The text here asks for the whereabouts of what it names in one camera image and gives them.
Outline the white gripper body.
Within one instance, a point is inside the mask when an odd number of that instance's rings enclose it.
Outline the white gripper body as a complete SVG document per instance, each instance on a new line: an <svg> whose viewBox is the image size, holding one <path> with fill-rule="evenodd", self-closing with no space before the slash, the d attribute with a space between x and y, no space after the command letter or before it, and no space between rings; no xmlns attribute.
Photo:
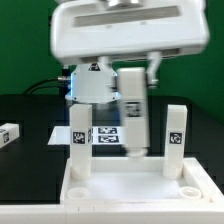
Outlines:
<svg viewBox="0 0 224 224"><path fill-rule="evenodd" d="M209 41L205 0L56 0L51 51L64 65L198 54Z"/></svg>

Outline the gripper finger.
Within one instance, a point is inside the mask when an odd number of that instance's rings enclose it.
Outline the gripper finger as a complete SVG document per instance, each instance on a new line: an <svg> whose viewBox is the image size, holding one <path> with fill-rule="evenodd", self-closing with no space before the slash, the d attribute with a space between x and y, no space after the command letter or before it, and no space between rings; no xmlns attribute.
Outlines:
<svg viewBox="0 0 224 224"><path fill-rule="evenodd" d="M100 56L98 64L102 70L109 70L112 68L111 60L108 56Z"/></svg>
<svg viewBox="0 0 224 224"><path fill-rule="evenodd" d="M157 70L162 61L162 55L160 51L150 52L147 56L149 62L148 68L146 70L148 87L156 88L158 86Z"/></svg>

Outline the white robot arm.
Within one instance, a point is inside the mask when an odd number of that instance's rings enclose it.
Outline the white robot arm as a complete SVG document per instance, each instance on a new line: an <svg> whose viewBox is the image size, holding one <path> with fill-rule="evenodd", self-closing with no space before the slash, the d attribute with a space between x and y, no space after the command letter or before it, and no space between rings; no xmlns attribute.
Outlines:
<svg viewBox="0 0 224 224"><path fill-rule="evenodd" d="M55 0L50 48L64 66L74 65L69 101L117 100L116 61L147 60L149 87L164 58L202 52L209 41L205 0Z"/></svg>

